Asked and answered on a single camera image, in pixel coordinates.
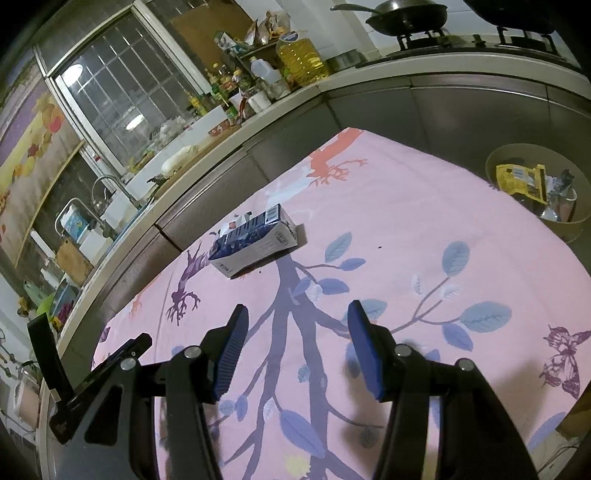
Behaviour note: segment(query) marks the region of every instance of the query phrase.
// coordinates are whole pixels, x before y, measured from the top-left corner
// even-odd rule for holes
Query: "gas stove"
[[[532,38],[532,34],[526,31],[523,32],[523,36],[506,35],[507,29],[504,27],[497,27],[497,32],[499,34],[498,42],[487,42],[477,34],[472,36],[472,41],[466,41],[461,37],[446,35],[442,30],[425,32],[425,36],[402,35],[397,37],[400,50],[381,59],[359,63],[356,68],[435,53],[483,52],[507,53],[544,60],[581,72],[578,65],[558,53],[550,35],[538,35],[539,39]]]

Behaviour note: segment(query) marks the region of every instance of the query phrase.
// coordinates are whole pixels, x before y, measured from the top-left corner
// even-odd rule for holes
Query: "cooking oil bottle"
[[[309,85],[330,75],[329,68],[320,59],[320,54],[312,41],[301,33],[292,31],[280,36],[277,54],[300,86]]]

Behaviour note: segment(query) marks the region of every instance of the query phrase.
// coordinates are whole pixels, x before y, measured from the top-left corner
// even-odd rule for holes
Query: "round basket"
[[[564,242],[571,243],[583,232],[584,223],[591,216],[591,184],[568,158],[554,150],[539,145],[516,143],[497,148],[486,159],[486,176],[498,187],[496,182],[496,167],[506,163],[517,163],[516,158],[523,159],[520,163],[524,167],[534,168],[538,164],[546,167],[546,175],[559,177],[565,168],[574,175],[573,188],[577,193],[577,204],[572,222],[552,222],[540,219],[545,225],[558,235]]]

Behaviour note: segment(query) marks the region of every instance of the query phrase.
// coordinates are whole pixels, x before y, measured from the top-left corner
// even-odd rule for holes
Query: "pink tablecloth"
[[[367,392],[348,339],[354,299],[430,359],[472,358],[530,449],[591,378],[587,272],[537,218],[469,172],[347,129],[212,230],[276,203],[304,225],[304,246],[228,280],[207,265],[213,236],[203,235],[109,322],[95,353],[98,363],[148,332],[142,362],[166,361],[246,305],[251,327],[230,391],[207,411],[225,478],[371,478],[389,404]],[[431,409],[427,470],[436,399]],[[161,422],[162,478],[165,436]]]

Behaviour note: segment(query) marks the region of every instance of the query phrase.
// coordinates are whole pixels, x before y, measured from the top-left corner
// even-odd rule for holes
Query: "metal pot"
[[[527,0],[464,0],[481,19],[497,27],[549,35],[554,27]]]
[[[342,70],[354,67],[363,61],[367,61],[367,59],[362,53],[359,53],[357,50],[349,50],[345,53],[337,55],[336,57],[326,60],[326,64],[333,73],[337,73],[341,72]]]

